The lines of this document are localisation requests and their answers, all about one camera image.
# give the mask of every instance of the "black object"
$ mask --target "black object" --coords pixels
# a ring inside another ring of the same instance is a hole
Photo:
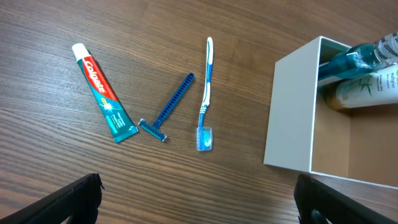
[[[88,174],[0,220],[0,224],[94,224],[101,204],[99,174]]]
[[[309,175],[299,175],[294,199],[301,224],[398,224]]]

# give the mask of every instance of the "blue razor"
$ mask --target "blue razor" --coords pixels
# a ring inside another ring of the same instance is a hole
[[[206,79],[205,79],[205,92],[199,113],[199,124],[197,128],[197,149],[198,151],[209,151],[213,146],[213,130],[211,127],[203,127],[205,121],[205,113],[210,105],[210,83],[211,71],[213,70],[213,39],[207,38],[206,50]]]
[[[188,90],[189,86],[192,84],[195,79],[195,75],[193,73],[189,73],[184,81],[181,83],[180,87],[174,93],[173,97],[169,100],[166,106],[163,108],[160,115],[157,117],[156,121],[153,125],[147,123],[144,119],[141,119],[138,123],[140,127],[142,127],[147,132],[151,133],[155,138],[165,141],[167,135],[159,131],[160,125],[169,117],[170,113],[173,111],[177,103],[181,100],[182,96]]]

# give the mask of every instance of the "cardboard box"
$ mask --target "cardboard box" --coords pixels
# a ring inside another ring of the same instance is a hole
[[[318,37],[275,64],[264,163],[398,189],[398,105],[329,109],[318,66],[350,48]]]

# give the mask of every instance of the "blue bottle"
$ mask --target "blue bottle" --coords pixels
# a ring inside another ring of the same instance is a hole
[[[359,44],[319,66],[318,86],[357,78],[398,62],[398,32],[374,44]]]

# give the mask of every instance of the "blue and white toothbrush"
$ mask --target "blue and white toothbrush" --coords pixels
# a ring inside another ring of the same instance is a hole
[[[205,113],[207,107],[210,105],[210,83],[211,71],[213,69],[213,39],[207,38],[207,51],[206,51],[206,78],[205,78],[205,92],[199,113],[199,124],[197,128],[197,149],[198,151],[209,151],[213,146],[213,130],[211,127],[203,127],[205,120]]]

